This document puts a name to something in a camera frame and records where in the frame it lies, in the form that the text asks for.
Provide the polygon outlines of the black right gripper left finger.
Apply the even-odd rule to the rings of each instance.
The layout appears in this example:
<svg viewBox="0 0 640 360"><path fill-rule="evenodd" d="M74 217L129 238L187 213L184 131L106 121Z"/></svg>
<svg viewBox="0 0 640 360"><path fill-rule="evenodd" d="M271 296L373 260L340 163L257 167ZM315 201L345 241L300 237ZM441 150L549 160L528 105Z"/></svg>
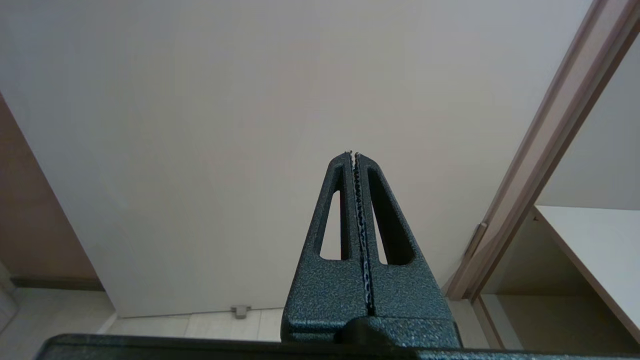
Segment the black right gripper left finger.
<svg viewBox="0 0 640 360"><path fill-rule="evenodd" d="M284 343L333 343L348 322L370 312L361 226L349 152L328 164L281 319ZM322 257L333 196L339 194L340 257Z"/></svg>

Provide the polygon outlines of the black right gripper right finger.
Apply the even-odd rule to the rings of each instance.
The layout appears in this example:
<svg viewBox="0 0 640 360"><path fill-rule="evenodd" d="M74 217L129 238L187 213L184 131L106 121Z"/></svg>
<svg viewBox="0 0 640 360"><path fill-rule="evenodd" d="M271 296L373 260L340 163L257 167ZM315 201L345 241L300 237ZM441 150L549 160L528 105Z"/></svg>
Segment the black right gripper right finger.
<svg viewBox="0 0 640 360"><path fill-rule="evenodd" d="M355 212L368 314L450 319L450 309L377 162L355 155Z"/></svg>

